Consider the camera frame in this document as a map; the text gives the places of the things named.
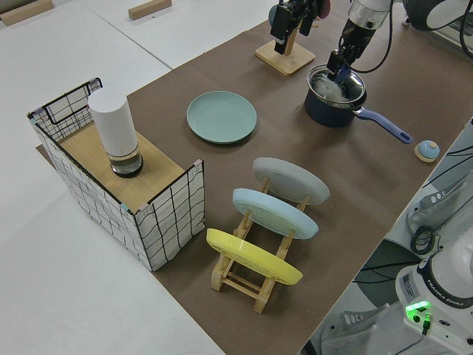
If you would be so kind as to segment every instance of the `plate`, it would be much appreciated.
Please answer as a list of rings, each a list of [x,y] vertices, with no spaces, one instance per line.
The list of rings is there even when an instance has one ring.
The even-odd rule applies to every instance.
[[[234,143],[253,131],[256,110],[246,98],[233,92],[207,92],[189,105],[187,123],[205,141]]]
[[[257,158],[253,162],[253,173],[260,183],[269,178],[271,192],[296,203],[302,203],[309,195],[308,205],[319,205],[330,196],[330,190],[322,180],[285,160]]]
[[[254,244],[217,229],[207,229],[207,243],[237,263],[286,285],[294,285],[302,273],[291,264]]]
[[[250,212],[249,218],[259,225],[281,235],[295,231],[294,239],[310,239],[319,231],[304,212],[273,196],[250,189],[235,189],[233,202],[242,214]]]

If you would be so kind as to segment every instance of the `brown tablecloth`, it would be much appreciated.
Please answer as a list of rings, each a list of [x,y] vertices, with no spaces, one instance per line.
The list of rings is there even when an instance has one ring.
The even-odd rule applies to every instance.
[[[326,62],[337,45],[348,6],[348,1],[333,4],[329,18],[309,37],[298,35],[296,41],[316,54],[316,61],[292,77],[254,55],[272,39],[263,23],[129,96],[139,132],[183,167],[205,161],[207,227],[230,233],[237,227],[242,216],[232,205],[232,191],[259,188],[251,170],[257,157],[302,166],[331,191],[325,203],[307,209],[320,232],[311,240],[294,240],[287,255],[304,277],[294,286],[276,284],[263,314],[252,310],[250,297],[228,286],[211,289],[218,253],[206,243],[205,232],[154,273],[227,354],[296,354],[432,171],[433,165],[415,157],[414,145],[403,145],[372,122],[355,119],[332,129],[305,112],[307,72]],[[385,64],[362,75],[364,106],[387,116],[417,143],[431,139],[445,152],[473,115],[473,61],[432,33],[400,21],[394,28]],[[355,66],[377,64],[386,43],[387,21]],[[254,105],[258,123],[248,139],[216,145],[188,127],[188,105],[214,90],[238,93]],[[280,242],[258,226],[248,240],[270,251]]]

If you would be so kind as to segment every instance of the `saucepan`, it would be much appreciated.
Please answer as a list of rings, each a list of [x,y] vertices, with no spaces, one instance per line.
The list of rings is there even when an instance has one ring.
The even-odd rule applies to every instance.
[[[322,64],[314,67],[307,75],[309,91],[305,98],[305,108],[309,116],[329,127],[348,125],[354,117],[374,121],[402,143],[414,140],[401,128],[383,115],[365,109],[367,91],[364,82],[353,71],[346,70],[335,81],[327,78],[328,69]]]

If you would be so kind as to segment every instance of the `grid-patterned box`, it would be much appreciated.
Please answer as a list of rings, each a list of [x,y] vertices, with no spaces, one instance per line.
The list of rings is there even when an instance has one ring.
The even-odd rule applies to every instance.
[[[204,229],[204,165],[198,160],[137,212],[115,197],[60,142],[92,123],[89,95],[99,78],[28,114],[30,123],[70,192],[90,217],[135,255],[150,271],[172,259]]]

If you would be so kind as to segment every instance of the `teal plate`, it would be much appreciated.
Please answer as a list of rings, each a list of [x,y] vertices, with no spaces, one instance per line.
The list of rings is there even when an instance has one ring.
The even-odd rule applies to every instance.
[[[195,98],[187,109],[187,123],[202,139],[229,144],[248,136],[256,126],[256,110],[233,92],[212,91]]]
[[[250,189],[235,189],[233,202],[249,218],[259,225],[281,235],[295,231],[294,239],[310,239],[319,227],[304,212],[273,196]]]

